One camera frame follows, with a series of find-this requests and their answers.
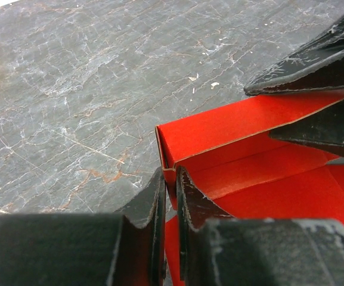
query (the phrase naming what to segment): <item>red cardboard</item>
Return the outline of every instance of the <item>red cardboard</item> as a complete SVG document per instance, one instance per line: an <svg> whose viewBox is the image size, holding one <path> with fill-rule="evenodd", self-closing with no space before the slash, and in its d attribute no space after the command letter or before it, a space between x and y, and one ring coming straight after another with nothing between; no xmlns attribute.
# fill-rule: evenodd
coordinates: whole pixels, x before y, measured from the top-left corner
<svg viewBox="0 0 344 286"><path fill-rule="evenodd" d="M176 168L239 218L333 218L344 224L344 166L336 155L277 141L268 131L344 99L343 91L259 95L156 126L169 196L176 208ZM166 224L166 255L179 281L178 226Z"/></svg>

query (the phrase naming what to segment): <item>table surface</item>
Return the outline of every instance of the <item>table surface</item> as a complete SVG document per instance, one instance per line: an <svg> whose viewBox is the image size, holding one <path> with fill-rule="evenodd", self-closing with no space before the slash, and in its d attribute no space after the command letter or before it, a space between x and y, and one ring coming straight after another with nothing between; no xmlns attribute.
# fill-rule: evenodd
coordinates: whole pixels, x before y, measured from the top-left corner
<svg viewBox="0 0 344 286"><path fill-rule="evenodd" d="M1 7L0 213L118 209L160 164L155 125L242 100L343 13L339 0Z"/></svg>

